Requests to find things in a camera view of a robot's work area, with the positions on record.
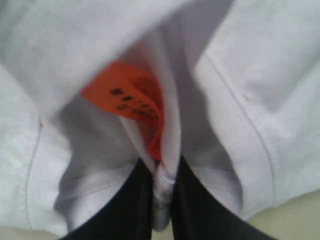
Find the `orange tag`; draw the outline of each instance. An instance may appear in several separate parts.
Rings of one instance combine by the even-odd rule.
[[[82,90],[97,107],[137,121],[149,153],[161,160],[163,101],[156,78],[134,65],[115,62]]]

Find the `beige surface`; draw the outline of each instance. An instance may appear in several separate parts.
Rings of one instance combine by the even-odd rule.
[[[250,220],[258,229],[279,240],[320,239],[320,191],[298,197],[289,203],[259,213]],[[0,240],[54,240],[45,232],[28,232],[0,227]],[[173,240],[172,228],[152,232],[152,240]]]

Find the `white fabric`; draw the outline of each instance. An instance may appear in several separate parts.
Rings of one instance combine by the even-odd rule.
[[[137,43],[165,96],[164,185],[181,152],[242,218],[319,189],[320,3],[185,2],[0,1],[0,225],[61,236],[139,156],[155,172],[134,124],[79,95]]]

